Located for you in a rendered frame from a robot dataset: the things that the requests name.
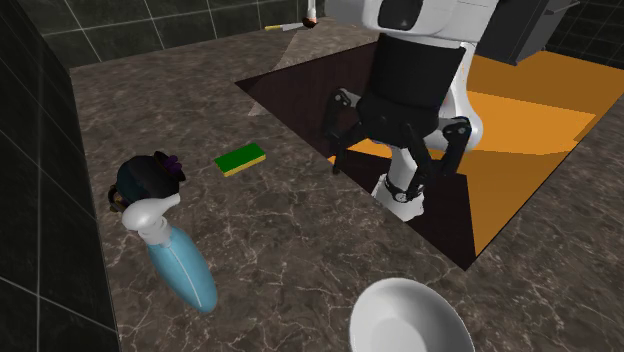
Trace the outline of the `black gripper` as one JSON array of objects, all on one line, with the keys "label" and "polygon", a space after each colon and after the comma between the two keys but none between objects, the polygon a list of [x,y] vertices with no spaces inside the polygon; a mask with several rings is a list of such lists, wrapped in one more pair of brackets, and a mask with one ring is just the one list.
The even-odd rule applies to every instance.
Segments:
[{"label": "black gripper", "polygon": [[[346,150],[367,136],[387,145],[407,146],[417,165],[405,192],[407,200],[420,195],[437,176],[455,174],[472,132],[469,120],[455,117],[442,128],[448,145],[440,160],[431,158],[423,138],[438,127],[440,107],[464,54],[461,46],[429,46],[381,34],[363,95],[337,88],[327,100],[322,133],[335,156],[332,173],[340,173]],[[339,116],[355,108],[359,118],[341,131]]]}]

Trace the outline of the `green and yellow sponge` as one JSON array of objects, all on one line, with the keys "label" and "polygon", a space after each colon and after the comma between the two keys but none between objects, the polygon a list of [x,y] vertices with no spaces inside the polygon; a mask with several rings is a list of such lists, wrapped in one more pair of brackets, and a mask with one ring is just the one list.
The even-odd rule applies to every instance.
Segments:
[{"label": "green and yellow sponge", "polygon": [[250,143],[214,159],[225,177],[234,175],[266,159],[266,153],[256,143]]}]

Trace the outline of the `grey box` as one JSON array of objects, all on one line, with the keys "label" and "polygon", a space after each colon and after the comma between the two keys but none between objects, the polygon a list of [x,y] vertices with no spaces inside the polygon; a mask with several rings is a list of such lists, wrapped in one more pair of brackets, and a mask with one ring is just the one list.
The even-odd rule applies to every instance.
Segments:
[{"label": "grey box", "polygon": [[509,65],[543,50],[580,0],[499,0],[475,54]]}]

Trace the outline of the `white bowl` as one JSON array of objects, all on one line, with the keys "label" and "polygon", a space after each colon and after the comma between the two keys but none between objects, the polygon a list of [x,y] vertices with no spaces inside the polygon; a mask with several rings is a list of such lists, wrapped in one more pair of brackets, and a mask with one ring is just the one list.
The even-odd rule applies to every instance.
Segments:
[{"label": "white bowl", "polygon": [[351,352],[476,352],[458,313],[435,290],[386,278],[357,298],[349,322]]}]

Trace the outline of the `blue spray bottle white head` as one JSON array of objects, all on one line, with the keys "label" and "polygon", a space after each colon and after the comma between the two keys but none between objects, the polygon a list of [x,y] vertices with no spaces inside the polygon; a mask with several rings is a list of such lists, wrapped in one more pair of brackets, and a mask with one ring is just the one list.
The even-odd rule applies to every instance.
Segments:
[{"label": "blue spray bottle white head", "polygon": [[164,217],[180,201],[178,193],[136,201],[123,212],[122,224],[146,243],[150,259],[167,285],[185,303],[208,313],[218,299],[210,268],[193,240]]}]

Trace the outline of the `black figure with purple flower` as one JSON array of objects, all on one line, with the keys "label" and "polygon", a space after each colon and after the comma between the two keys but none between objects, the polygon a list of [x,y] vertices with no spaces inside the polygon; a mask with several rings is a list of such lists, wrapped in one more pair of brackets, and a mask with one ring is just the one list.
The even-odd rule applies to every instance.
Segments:
[{"label": "black figure with purple flower", "polygon": [[107,193],[111,212],[123,213],[136,201],[166,198],[179,192],[186,180],[176,155],[155,151],[124,162],[117,171],[116,183]]}]

